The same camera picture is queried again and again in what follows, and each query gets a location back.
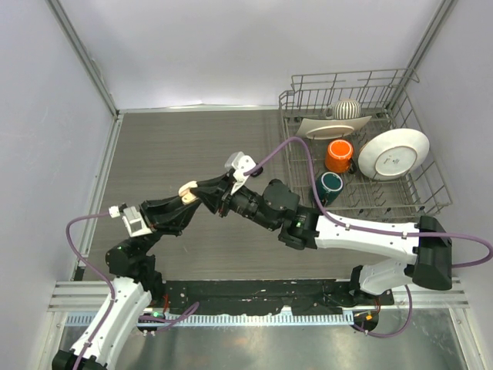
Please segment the beige earbud charging case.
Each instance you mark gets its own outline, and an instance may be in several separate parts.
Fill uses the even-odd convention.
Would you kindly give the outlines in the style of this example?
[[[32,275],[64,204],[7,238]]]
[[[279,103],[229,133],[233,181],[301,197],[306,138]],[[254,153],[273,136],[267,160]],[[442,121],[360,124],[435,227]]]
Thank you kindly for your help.
[[[192,193],[192,189],[197,187],[196,181],[190,181],[179,188],[178,195],[183,204],[191,204],[197,200],[197,197]]]

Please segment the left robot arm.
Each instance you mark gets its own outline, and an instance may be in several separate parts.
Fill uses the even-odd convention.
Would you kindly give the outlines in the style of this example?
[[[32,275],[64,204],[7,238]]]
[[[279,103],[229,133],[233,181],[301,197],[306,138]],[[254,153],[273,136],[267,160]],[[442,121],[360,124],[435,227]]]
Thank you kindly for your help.
[[[163,276],[149,250],[164,235],[179,236],[200,200],[189,191],[138,207],[111,206],[102,217],[122,219],[128,238],[112,247],[106,264],[114,279],[104,281],[109,293],[86,332],[68,351],[60,350],[53,369],[114,369],[123,346],[146,307],[154,308],[165,293]]]

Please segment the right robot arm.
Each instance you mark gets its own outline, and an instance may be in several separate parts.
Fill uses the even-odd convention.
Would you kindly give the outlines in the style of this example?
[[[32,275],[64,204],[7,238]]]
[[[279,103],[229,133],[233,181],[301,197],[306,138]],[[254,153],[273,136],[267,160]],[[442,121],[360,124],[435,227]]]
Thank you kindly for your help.
[[[262,193],[256,193],[237,186],[230,173],[199,181],[190,192],[213,214],[225,217],[233,211],[268,230],[278,230],[279,241],[296,250],[347,249],[383,256],[382,262],[352,270],[347,293],[356,304],[410,283],[434,291],[452,287],[452,242],[433,217],[386,224],[323,215],[301,205],[299,195],[281,180],[271,180]]]

